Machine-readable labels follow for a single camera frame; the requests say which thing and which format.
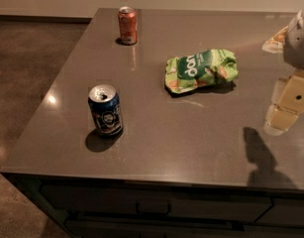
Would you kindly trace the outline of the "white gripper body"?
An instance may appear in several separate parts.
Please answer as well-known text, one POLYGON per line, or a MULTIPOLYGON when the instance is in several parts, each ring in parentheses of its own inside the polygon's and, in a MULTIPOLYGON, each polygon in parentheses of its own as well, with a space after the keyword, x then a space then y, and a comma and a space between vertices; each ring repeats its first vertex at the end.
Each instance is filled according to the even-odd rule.
POLYGON ((288 25, 284 40, 283 57, 286 63, 304 69, 304 7, 288 25))

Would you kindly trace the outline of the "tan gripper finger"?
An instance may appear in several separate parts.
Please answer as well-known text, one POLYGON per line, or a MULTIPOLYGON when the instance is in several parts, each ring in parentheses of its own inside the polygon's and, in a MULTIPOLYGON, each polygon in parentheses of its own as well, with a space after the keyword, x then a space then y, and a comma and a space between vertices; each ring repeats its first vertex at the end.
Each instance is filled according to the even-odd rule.
POLYGON ((278 31, 262 45, 262 49, 267 53, 281 54, 283 52, 287 30, 288 27, 284 27, 278 31))
POLYGON ((280 78, 265 117, 266 132, 286 132, 304 112, 304 70, 280 78))

